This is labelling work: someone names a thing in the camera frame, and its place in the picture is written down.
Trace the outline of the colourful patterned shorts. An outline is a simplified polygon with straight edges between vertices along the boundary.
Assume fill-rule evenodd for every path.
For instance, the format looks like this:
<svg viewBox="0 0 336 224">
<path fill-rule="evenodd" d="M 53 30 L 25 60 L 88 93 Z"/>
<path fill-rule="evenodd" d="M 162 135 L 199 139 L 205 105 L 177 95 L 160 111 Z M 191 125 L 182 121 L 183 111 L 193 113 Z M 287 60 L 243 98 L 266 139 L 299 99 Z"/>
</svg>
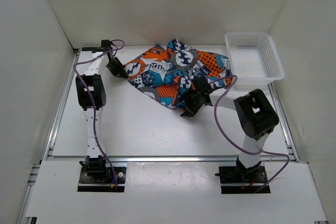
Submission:
<svg viewBox="0 0 336 224">
<path fill-rule="evenodd" d="M 194 82 L 205 78 L 211 88 L 227 89 L 232 81 L 229 58 L 216 52 L 201 51 L 177 39 L 166 48 L 148 49 L 125 64 L 128 82 L 138 91 L 171 109 L 185 109 L 181 100 Z"/>
</svg>

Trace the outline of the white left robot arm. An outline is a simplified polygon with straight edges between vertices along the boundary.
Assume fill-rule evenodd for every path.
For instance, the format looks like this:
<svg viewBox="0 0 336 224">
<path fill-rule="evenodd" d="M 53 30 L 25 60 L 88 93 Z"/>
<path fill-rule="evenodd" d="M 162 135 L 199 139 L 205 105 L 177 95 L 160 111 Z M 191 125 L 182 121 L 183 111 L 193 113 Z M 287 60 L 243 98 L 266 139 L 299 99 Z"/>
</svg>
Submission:
<svg viewBox="0 0 336 224">
<path fill-rule="evenodd" d="M 118 176 L 99 140 L 102 137 L 103 107 L 107 101 L 101 74 L 107 67 L 118 77 L 125 77 L 124 66 L 115 57 L 124 46 L 125 42 L 121 39 L 102 40 L 99 48 L 93 48 L 91 59 L 76 62 L 72 66 L 76 75 L 78 103 L 83 109 L 87 126 L 86 158 L 80 164 L 89 177 L 100 183 L 109 181 L 114 185 L 117 184 Z"/>
</svg>

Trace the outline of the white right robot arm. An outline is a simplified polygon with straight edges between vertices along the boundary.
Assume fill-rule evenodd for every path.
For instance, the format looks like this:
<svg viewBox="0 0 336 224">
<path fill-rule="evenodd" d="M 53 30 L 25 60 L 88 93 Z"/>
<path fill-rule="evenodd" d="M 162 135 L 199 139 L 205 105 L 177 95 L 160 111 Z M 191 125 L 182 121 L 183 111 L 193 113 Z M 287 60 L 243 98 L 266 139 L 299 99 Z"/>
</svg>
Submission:
<svg viewBox="0 0 336 224">
<path fill-rule="evenodd" d="M 221 79 L 226 87 L 219 85 L 219 80 L 209 82 L 206 77 L 197 78 L 192 86 L 178 99 L 184 104 L 181 116 L 193 117 L 203 105 L 214 108 L 216 125 L 224 138 L 240 151 L 236 159 L 236 177 L 247 182 L 254 177 L 261 164 L 261 153 L 268 136 L 279 123 L 279 117 L 261 89 L 255 89 L 244 96 L 231 91 L 238 80 L 237 76 Z M 219 107 L 236 112 L 241 128 L 245 134 L 243 146 L 240 147 L 224 132 L 217 116 Z"/>
</svg>

